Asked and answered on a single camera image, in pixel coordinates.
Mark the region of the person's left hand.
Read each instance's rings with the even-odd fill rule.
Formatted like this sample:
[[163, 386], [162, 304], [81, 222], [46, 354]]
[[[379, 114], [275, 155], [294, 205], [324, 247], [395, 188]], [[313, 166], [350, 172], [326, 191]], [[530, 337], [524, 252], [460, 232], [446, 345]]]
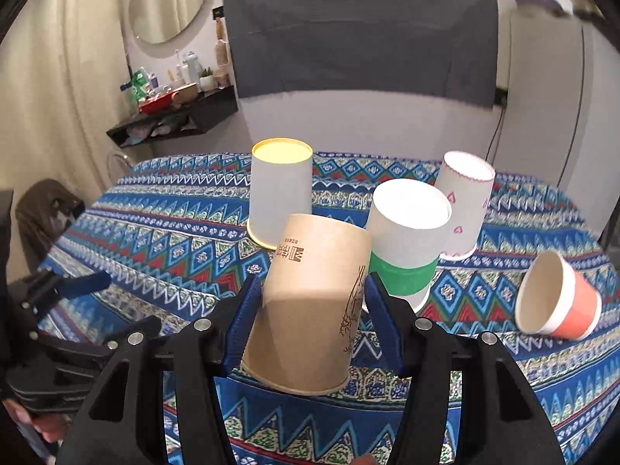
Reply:
[[52, 452], [52, 445], [60, 444], [71, 427], [71, 418], [63, 413], [43, 413], [32, 416], [23, 406], [12, 399], [2, 401], [9, 416], [17, 424], [26, 438], [34, 439], [34, 450], [46, 464], [56, 463], [56, 452]]

